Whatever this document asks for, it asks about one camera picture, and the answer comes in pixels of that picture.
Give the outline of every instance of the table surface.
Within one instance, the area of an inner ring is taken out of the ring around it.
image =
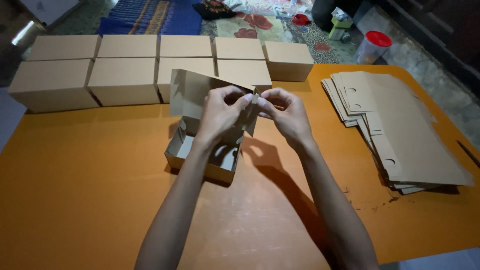
[[[456,195],[406,196],[382,186],[358,130],[343,126],[321,86],[331,73],[360,70],[407,83],[477,183],[480,170],[456,140],[480,154],[399,67],[316,64],[304,83],[274,82],[303,98],[313,135],[379,262],[479,246],[478,185]],[[168,105],[25,115],[0,155],[0,268],[132,269],[175,180],[164,151],[178,120]],[[262,118],[241,150],[229,188],[204,184],[179,269],[328,269],[322,222],[295,152]]]

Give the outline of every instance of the red lid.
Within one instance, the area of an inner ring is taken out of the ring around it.
[[[392,40],[382,32],[368,31],[365,37],[369,42],[379,47],[390,47],[392,45]]]

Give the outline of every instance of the clear plastic container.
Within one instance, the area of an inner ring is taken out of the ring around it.
[[[357,64],[373,64],[391,45],[392,40],[384,33],[369,31],[355,52],[355,62]]]

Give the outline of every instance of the cardboard box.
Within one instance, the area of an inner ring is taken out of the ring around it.
[[[241,78],[246,84],[255,86],[260,92],[272,89],[272,80],[265,61],[217,60],[218,76],[227,80]]]
[[[273,81],[304,82],[313,68],[306,44],[265,41],[263,51]]]
[[[254,94],[252,104],[242,111],[238,121],[222,136],[212,151],[205,168],[205,177],[230,185],[235,175],[244,131],[253,136],[258,115],[256,101],[259,91],[253,86],[182,69],[172,71],[171,81],[170,116],[182,116],[165,151],[168,164],[174,169],[182,167],[190,152],[193,138],[199,128],[204,99],[210,89],[237,85]]]
[[[215,37],[217,59],[265,60],[260,40],[256,38]]]
[[[95,59],[99,35],[37,36],[27,61]]]
[[[8,92],[32,112],[97,108],[87,88],[93,61],[27,61],[13,78]]]
[[[158,57],[157,35],[103,35],[98,58]]]
[[[158,91],[164,103],[170,103],[172,69],[185,69],[215,76],[213,58],[160,57],[158,62]]]
[[[160,36],[160,57],[212,57],[209,36]]]
[[[98,58],[88,87],[103,106],[160,103],[152,58]]]

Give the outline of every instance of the left hand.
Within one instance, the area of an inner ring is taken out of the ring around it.
[[[226,100],[240,97],[228,105]],[[214,146],[221,135],[233,126],[240,112],[252,101],[253,94],[246,94],[236,86],[227,86],[210,90],[205,98],[204,110],[195,139]]]

